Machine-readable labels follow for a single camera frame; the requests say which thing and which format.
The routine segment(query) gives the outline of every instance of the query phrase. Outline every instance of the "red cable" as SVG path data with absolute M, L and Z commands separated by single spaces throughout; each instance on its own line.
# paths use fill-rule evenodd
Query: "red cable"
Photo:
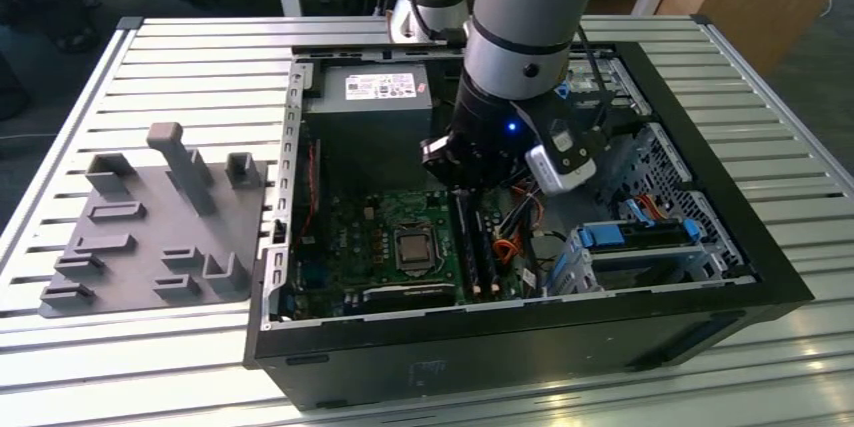
M 308 231 L 308 225 L 311 224 L 311 218 L 315 215 L 315 144 L 308 145 L 308 217 L 305 217 L 305 223 L 299 231 L 299 237 L 293 242 L 293 247 L 299 245 L 299 241 L 303 239 L 303 235 Z

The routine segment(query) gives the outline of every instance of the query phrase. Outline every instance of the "green motherboard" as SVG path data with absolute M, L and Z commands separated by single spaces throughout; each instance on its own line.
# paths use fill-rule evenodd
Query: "green motherboard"
M 484 205 L 487 217 L 500 215 L 496 205 Z M 441 286 L 456 305 L 477 301 L 460 269 L 444 191 L 335 198 L 324 234 L 324 254 L 299 259 L 299 318 L 356 313 L 359 293 L 392 286 Z M 499 283 L 501 299 L 515 298 L 515 273 Z

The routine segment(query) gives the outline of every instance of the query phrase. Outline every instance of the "black plastic part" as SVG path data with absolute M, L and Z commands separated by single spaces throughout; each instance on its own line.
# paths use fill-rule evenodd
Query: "black plastic part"
M 441 38 L 444 39 L 448 49 L 461 49 L 465 47 L 465 31 L 463 29 L 444 29 L 441 31 Z
M 696 25 L 714 25 L 714 22 L 704 14 L 691 14 L 688 17 L 691 17 Z
M 738 311 L 714 315 L 707 321 L 688 327 L 660 349 L 643 355 L 630 366 L 636 370 L 660 367 L 730 327 L 744 314 L 744 311 Z
M 116 24 L 116 30 L 137 30 L 144 21 L 143 17 L 121 17 Z
M 571 40 L 570 40 L 568 42 L 563 42 L 560 44 L 553 44 L 553 45 L 517 44 L 515 42 L 511 42 L 507 39 L 503 39 L 501 37 L 495 35 L 492 32 L 489 32 L 489 29 L 487 29 L 483 26 L 483 24 L 477 21 L 477 17 L 473 15 L 471 16 L 471 25 L 477 30 L 477 33 L 483 36 L 483 38 L 489 41 L 489 43 L 495 44 L 497 47 L 500 47 L 504 50 L 508 50 L 511 52 L 516 52 L 524 55 L 549 55 L 549 54 L 558 53 L 562 50 L 564 50 L 571 43 Z

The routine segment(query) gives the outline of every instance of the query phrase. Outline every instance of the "gray plastic peg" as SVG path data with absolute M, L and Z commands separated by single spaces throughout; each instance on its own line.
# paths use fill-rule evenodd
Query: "gray plastic peg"
M 101 197 L 110 200 L 129 197 L 121 177 L 135 173 L 136 170 L 131 167 L 124 155 L 97 154 L 92 157 L 92 162 L 89 162 L 89 166 L 85 169 L 85 179 L 97 193 L 101 194 Z
M 224 269 L 213 256 L 208 255 L 205 257 L 201 278 L 208 281 L 217 294 L 235 292 L 245 288 L 248 275 L 233 252 L 228 256 L 228 265 Z
M 255 189 L 261 185 L 257 165 L 248 152 L 232 152 L 225 157 L 225 175 L 232 189 Z
M 205 178 L 199 173 L 197 161 L 193 162 L 181 144 L 183 133 L 184 129 L 176 122 L 157 122 L 151 124 L 145 142 L 148 147 L 163 154 L 172 171 L 172 179 L 184 191 L 196 214 L 205 216 L 216 212 L 216 204 L 207 189 Z

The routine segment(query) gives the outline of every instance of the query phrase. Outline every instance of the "label sticker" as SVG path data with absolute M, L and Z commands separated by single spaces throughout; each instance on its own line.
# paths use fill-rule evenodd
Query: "label sticker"
M 536 288 L 536 276 L 528 269 L 521 270 L 521 281 L 528 284 L 532 289 Z
M 367 74 L 347 77 L 347 100 L 405 99 L 416 97 L 412 74 Z

